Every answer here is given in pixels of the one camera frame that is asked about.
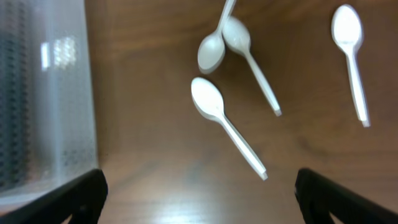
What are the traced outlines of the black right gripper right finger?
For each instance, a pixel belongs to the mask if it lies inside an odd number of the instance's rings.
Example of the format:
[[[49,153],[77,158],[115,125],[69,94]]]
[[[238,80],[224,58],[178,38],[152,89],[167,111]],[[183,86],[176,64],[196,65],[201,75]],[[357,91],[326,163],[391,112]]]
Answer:
[[[295,197],[309,223],[397,223],[397,214],[308,168],[298,171]]]

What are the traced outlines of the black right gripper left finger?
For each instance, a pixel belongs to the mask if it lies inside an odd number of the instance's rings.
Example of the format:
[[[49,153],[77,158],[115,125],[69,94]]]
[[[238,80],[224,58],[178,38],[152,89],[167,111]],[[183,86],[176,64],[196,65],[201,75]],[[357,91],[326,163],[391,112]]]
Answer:
[[[93,169],[1,216],[1,223],[97,223],[107,196],[103,171]]]

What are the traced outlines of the white plastic spoon long handle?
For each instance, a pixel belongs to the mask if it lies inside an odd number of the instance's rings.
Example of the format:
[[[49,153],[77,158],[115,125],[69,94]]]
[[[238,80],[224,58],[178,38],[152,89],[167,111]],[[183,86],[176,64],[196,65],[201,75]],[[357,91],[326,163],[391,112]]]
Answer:
[[[246,26],[237,18],[229,16],[222,30],[227,46],[237,54],[242,55],[248,62],[264,96],[269,102],[276,116],[282,114],[275,94],[251,54],[251,36]]]

